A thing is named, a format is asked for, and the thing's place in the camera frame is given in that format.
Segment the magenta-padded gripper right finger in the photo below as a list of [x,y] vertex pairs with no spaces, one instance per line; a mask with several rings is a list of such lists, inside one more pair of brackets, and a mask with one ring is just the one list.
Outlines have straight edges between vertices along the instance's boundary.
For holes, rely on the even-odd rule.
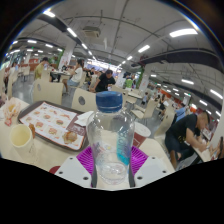
[[131,149],[129,184],[131,188],[140,188],[166,177],[175,170],[160,145],[152,149]]

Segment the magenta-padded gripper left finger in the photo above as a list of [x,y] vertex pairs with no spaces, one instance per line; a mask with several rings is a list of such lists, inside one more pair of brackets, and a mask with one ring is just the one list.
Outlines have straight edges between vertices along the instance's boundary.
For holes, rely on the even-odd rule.
[[68,157],[55,175],[84,188],[96,187],[97,173],[91,148]]

